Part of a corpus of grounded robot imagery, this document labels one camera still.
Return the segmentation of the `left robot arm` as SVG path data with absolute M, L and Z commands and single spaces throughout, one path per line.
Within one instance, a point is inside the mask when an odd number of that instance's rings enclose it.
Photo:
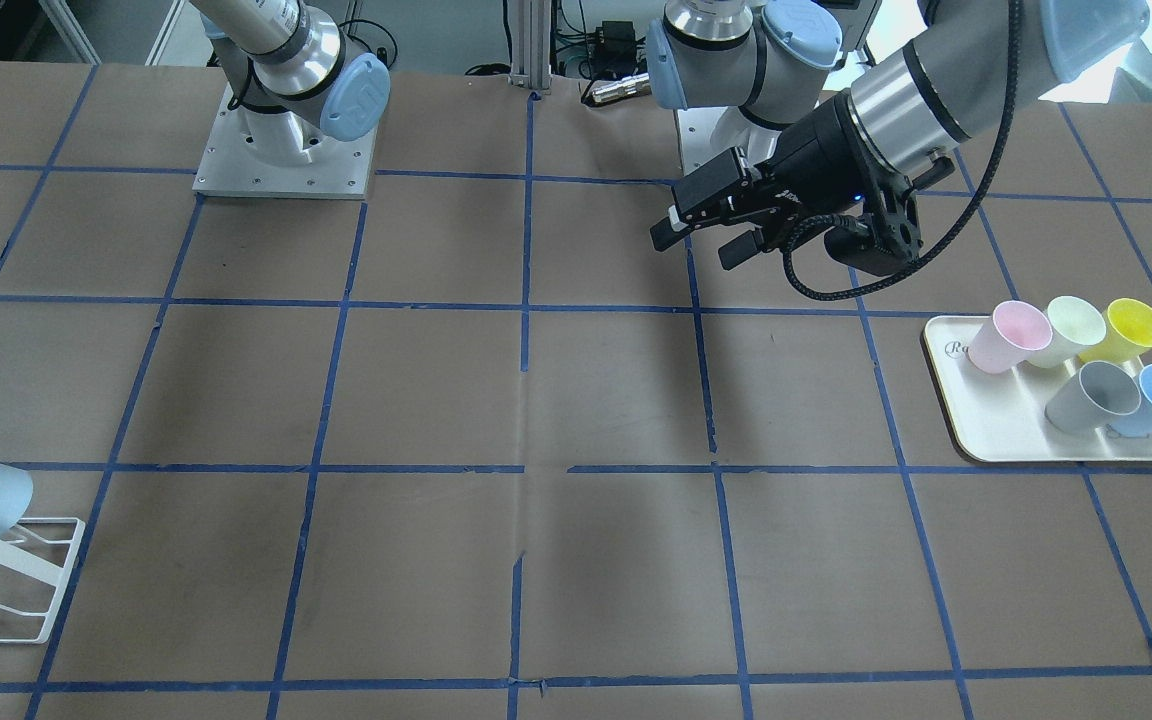
M 896 275 L 923 258 L 916 192 L 952 150 L 1000 126 L 1149 26 L 1144 1 L 923 1 L 924 31 L 819 103 L 841 54 L 814 1 L 669 1 L 646 33 L 650 86 L 667 109 L 723 108 L 772 150 L 717 141 L 652 227 L 664 251 L 712 225 L 749 223 L 723 268 L 826 234 L 833 260 Z

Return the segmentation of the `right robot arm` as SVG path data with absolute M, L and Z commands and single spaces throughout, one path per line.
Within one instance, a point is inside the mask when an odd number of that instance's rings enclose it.
M 217 69 L 0 63 L 0 462 L 306 471 L 321 456 L 358 202 L 205 199 L 215 120 L 338 150 L 379 61 L 302 1 L 253 1 Z

